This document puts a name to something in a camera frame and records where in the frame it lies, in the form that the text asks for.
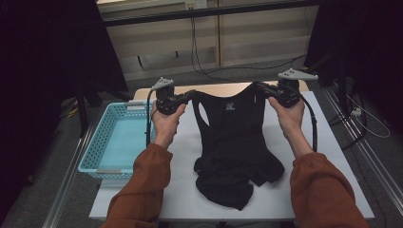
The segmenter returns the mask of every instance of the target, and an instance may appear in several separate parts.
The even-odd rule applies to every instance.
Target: black garment
[[[261,130],[265,100],[255,83],[233,97],[197,92],[192,99],[202,144],[196,185],[209,200],[242,210],[253,194],[249,181],[261,186],[282,176],[284,167],[267,149]]]

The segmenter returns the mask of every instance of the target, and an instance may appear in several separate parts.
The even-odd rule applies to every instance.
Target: brown sweater
[[[134,162],[128,184],[111,200],[103,227],[155,227],[170,180],[172,154],[150,144]],[[353,189],[323,154],[294,161],[291,200],[299,227],[368,227]]]

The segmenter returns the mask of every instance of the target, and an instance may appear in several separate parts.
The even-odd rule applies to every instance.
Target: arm
[[[323,154],[315,153],[302,133],[304,104],[270,105],[296,157],[291,174],[291,202],[299,227],[368,227],[355,206],[355,195],[344,175]]]
[[[184,108],[180,106],[171,116],[154,114],[155,141],[134,161],[133,176],[110,201],[103,227],[155,227],[163,206],[163,190],[170,181],[172,154],[167,148],[173,142]]]

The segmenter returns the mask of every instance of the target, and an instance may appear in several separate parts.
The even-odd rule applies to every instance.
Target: gray carpet
[[[272,63],[252,64],[243,67],[270,67],[284,63],[277,61]],[[293,62],[293,67],[297,68],[301,61]],[[214,77],[230,79],[235,82],[252,82],[255,80],[270,81],[276,80],[277,74],[288,69],[290,65],[277,67],[274,69],[226,69],[211,74]],[[200,85],[200,84],[218,84],[224,83],[221,80],[215,80],[200,75],[195,72],[181,73],[166,76],[173,79],[176,86]],[[128,82],[129,95],[141,87],[153,86],[158,78],[141,79]],[[310,82],[308,86],[317,96],[323,112],[328,120],[331,120],[336,113],[330,107],[329,101],[324,95],[324,91],[317,82]],[[101,108],[88,107],[88,117],[91,119],[92,113],[98,111],[103,113],[106,105],[112,102],[119,102],[108,94],[101,94],[104,103]],[[370,101],[365,101],[365,105],[371,113],[378,118],[379,112],[371,106]],[[373,119],[368,120],[369,127],[375,132],[381,132],[383,128]],[[348,144],[352,139],[346,137],[346,129],[342,124],[336,124],[332,127],[336,138],[341,146]],[[76,149],[80,135],[80,120],[78,115],[72,118],[64,118],[53,137],[52,144],[48,148],[47,156],[43,159],[40,167],[33,176],[33,184],[27,185],[21,192],[19,199],[14,203],[8,217],[2,224],[2,227],[42,227],[47,217],[48,210],[51,207],[53,199],[56,196],[61,181],[68,169],[69,162]],[[403,185],[403,136],[392,132],[391,137],[379,139],[367,133],[365,139],[371,144],[371,147],[381,159],[383,164],[393,175],[396,182]],[[358,182],[363,189],[364,195],[370,203],[375,218],[369,220],[371,227],[401,227],[403,217],[397,211],[391,198],[375,176],[369,164],[363,159],[356,146],[352,146],[344,151],[345,156],[352,166]],[[57,227],[99,227],[102,223],[98,220],[88,218],[99,187],[99,180],[95,180],[86,174],[77,172],[73,185],[71,186],[68,201],[65,205],[61,219]]]

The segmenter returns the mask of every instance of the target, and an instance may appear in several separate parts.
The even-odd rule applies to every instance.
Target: white table
[[[357,207],[364,218],[374,214],[365,199],[336,138],[317,103],[313,92],[302,92],[317,116],[318,151],[346,176],[355,191]],[[312,141],[312,125],[308,108],[305,108],[302,129],[308,142]],[[192,104],[189,103],[181,117],[178,134],[170,145],[174,156],[171,162],[171,182],[164,191],[161,220],[279,220],[294,219],[290,200],[290,174],[293,153],[284,139],[278,125],[275,110],[267,103],[265,108],[263,134],[268,149],[283,163],[285,172],[276,183],[255,186],[254,194],[242,211],[220,206],[206,199],[196,188],[197,174],[193,171],[195,160],[202,154],[202,143]],[[90,217],[105,219],[110,199],[118,193],[127,180],[103,180],[94,201]]]

